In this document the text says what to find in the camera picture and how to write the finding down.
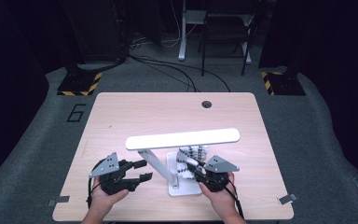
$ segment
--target dark background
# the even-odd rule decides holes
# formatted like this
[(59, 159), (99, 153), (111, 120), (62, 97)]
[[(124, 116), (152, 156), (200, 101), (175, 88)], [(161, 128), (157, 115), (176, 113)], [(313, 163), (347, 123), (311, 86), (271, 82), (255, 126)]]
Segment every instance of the dark background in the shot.
[[(171, 20), (164, 20), (164, 8), (171, 7), (167, 1), (150, 1), (142, 7), (149, 7), (150, 10), (145, 10), (147, 13), (157, 12), (150, 17), (156, 29), (143, 30), (145, 25), (134, 17), (142, 11), (136, 8), (140, 5), (134, 4), (131, 8), (131, 3), (137, 1), (125, 2), (125, 7), (131, 10), (126, 11), (126, 23), (121, 26), (128, 28), (119, 36), (125, 38), (113, 43), (112, 48), (117, 49), (118, 55), (122, 44), (131, 39), (133, 29), (158, 43), (158, 33), (170, 27), (165, 22)], [(180, 12), (180, 1), (174, 4)], [(53, 13), (47, 14), (44, 6), (49, 6)], [(59, 22), (61, 35), (75, 62), (84, 63), (87, 59), (62, 1), (0, 0), (0, 165), (44, 102), (48, 91), (45, 74), (64, 66), (57, 43), (51, 40), (47, 17)], [(310, 33), (310, 26), (317, 27), (316, 34)], [(312, 36), (311, 41), (304, 41), (308, 35)], [(278, 0), (259, 67), (289, 66), (298, 53), (307, 56), (299, 71), (318, 87), (329, 106), (344, 155), (358, 168), (358, 2)]]

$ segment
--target chair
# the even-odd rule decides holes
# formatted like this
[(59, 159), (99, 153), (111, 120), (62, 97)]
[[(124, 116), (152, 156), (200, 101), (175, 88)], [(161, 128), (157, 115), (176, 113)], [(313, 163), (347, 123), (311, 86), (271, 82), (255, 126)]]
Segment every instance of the chair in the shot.
[[(204, 76), (206, 45), (237, 44), (234, 49), (236, 51), (242, 43), (246, 43), (247, 47), (241, 71), (243, 76), (249, 48), (252, 46), (259, 23), (260, 11), (261, 3), (259, 0), (212, 0), (210, 2), (206, 9), (199, 45), (199, 52), (202, 48), (202, 76)], [(244, 24), (239, 15), (251, 15), (249, 24)]]

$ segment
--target human hand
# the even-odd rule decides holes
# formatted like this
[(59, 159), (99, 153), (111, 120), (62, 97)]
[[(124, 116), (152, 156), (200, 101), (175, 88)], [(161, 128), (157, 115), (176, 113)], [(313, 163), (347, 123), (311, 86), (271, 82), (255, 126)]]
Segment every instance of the human hand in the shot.
[(82, 221), (84, 224), (102, 223), (103, 218), (110, 212), (110, 210), (112, 210), (113, 204), (121, 201), (129, 194), (127, 189), (123, 189), (112, 195), (106, 194), (101, 189), (100, 177), (98, 176), (94, 178), (92, 188), (92, 203), (88, 213)]
[[(229, 172), (228, 183), (226, 187), (235, 195), (234, 174)], [(234, 198), (225, 190), (211, 192), (202, 182), (199, 182), (202, 193), (211, 201), (214, 211), (222, 218), (223, 222), (228, 223), (246, 223), (235, 208)]]

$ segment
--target wooden table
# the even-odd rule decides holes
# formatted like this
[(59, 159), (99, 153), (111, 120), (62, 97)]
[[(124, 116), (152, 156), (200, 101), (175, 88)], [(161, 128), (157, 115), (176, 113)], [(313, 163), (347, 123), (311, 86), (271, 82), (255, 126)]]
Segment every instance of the wooden table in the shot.
[[(212, 107), (201, 103), (209, 101)], [(247, 220), (290, 219), (292, 205), (281, 205), (277, 198), (287, 195), (255, 97), (251, 93), (100, 93), (89, 115), (74, 160), (62, 188), (68, 203), (57, 203), (56, 221), (78, 221), (87, 213), (88, 175), (93, 166), (112, 152), (118, 159), (138, 161), (136, 151), (125, 148), (134, 135), (182, 133), (236, 128), (241, 134), (237, 143), (211, 145), (209, 160), (218, 155), (241, 169), (235, 173), (242, 210)], [(166, 162), (169, 152), (153, 152)], [(153, 172), (123, 201), (115, 204), (105, 220), (114, 221), (206, 221), (220, 220), (203, 195), (171, 197), (167, 181), (150, 165), (131, 169), (127, 178)]]

